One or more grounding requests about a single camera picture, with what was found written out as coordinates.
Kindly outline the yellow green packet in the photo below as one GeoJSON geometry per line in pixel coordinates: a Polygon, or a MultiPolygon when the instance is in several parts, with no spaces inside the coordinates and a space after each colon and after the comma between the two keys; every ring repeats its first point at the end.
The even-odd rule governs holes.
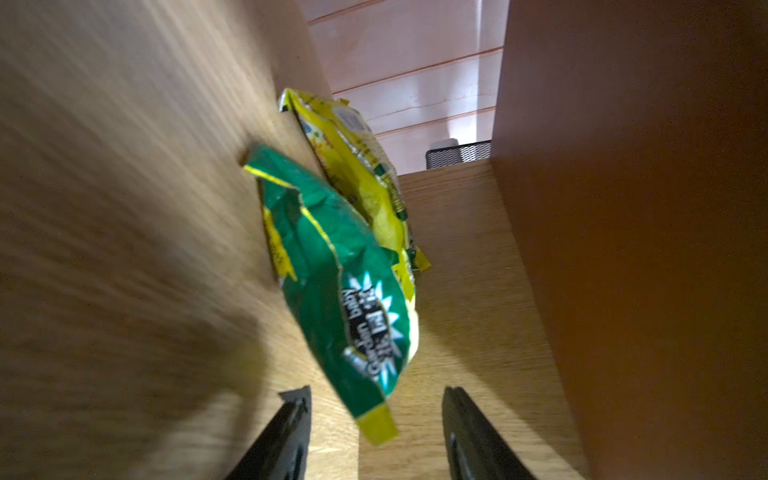
{"type": "Polygon", "coordinates": [[[290,88],[279,106],[322,170],[264,145],[249,153],[272,262],[314,357],[380,445],[398,434],[388,401],[419,347],[415,275],[430,263],[412,240],[396,169],[359,112],[290,88]]]}

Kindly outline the dark wall magazine holder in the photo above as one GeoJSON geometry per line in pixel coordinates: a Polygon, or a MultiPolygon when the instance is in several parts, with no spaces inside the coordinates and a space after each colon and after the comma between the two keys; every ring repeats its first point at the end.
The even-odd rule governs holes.
{"type": "Polygon", "coordinates": [[[461,145],[449,145],[433,148],[426,152],[428,170],[452,165],[488,160],[491,156],[491,141],[479,141],[461,145]]]}

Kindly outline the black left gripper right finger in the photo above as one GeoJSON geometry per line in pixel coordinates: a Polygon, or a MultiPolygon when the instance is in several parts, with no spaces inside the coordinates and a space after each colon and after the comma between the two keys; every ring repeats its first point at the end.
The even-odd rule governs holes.
{"type": "Polygon", "coordinates": [[[445,388],[442,419],[453,480],[535,479],[462,387],[445,388]]]}

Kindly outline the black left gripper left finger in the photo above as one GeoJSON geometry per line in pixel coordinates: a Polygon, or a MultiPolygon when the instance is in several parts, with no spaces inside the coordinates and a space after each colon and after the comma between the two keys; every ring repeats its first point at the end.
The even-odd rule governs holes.
{"type": "Polygon", "coordinates": [[[226,480],[302,480],[307,470],[312,395],[309,386],[280,393],[281,408],[226,480]]]}

